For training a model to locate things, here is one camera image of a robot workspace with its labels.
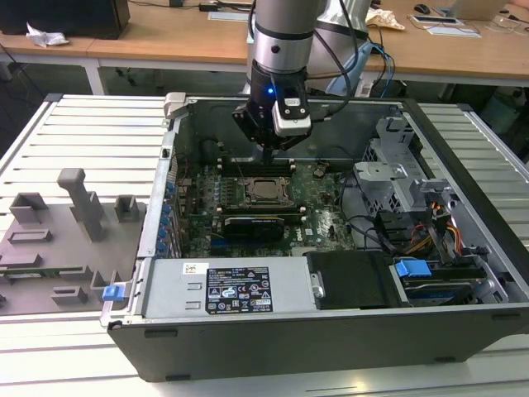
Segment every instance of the warning label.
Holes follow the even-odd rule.
[[[268,267],[207,269],[206,311],[210,314],[272,312]]]

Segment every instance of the red wire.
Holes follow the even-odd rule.
[[[415,234],[415,232],[418,230],[419,227],[424,227],[424,225],[420,223],[420,224],[416,225],[416,226],[413,228],[413,230],[412,230],[412,241],[411,241],[411,244],[413,244],[413,240],[415,239],[415,237],[414,237],[413,235]]]

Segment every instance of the green circuit board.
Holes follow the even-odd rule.
[[[285,203],[293,204],[292,212],[281,215],[295,218],[299,206],[305,207],[301,222],[286,222],[283,239],[266,245],[225,243],[222,235],[222,216],[218,206],[226,208],[230,203],[236,209],[245,196],[242,176],[226,177],[213,167],[200,167],[185,179],[187,187],[179,188],[181,219],[188,235],[183,242],[183,254],[189,258],[202,257],[259,257],[301,256],[307,251],[350,250],[355,248],[352,236],[347,232],[345,219],[337,205],[340,190],[340,173],[323,172],[316,162],[298,162],[296,171],[288,177],[276,178],[284,184]],[[261,184],[265,177],[255,178]],[[275,216],[273,209],[265,216]]]

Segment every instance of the circuit board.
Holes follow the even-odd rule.
[[[249,180],[242,175],[222,176],[221,171],[209,166],[200,167],[194,175],[181,179],[177,208],[188,231],[183,241],[185,257],[301,256],[308,251],[355,248],[337,205],[340,173],[326,173],[325,167],[317,162],[298,162],[295,172],[287,177]],[[268,204],[283,211],[283,218],[300,221],[286,222],[283,238],[276,242],[226,243],[220,228],[219,208],[228,208],[229,203],[234,203],[233,211],[237,205],[248,209],[253,204],[254,208],[260,205],[261,212],[265,213],[263,207]],[[302,217],[297,213],[300,206]],[[269,217],[275,215],[272,208],[266,213]]]

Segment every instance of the blue drive latch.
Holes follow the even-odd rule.
[[[431,270],[427,262],[422,259],[401,259],[395,264],[399,277],[429,277]]]

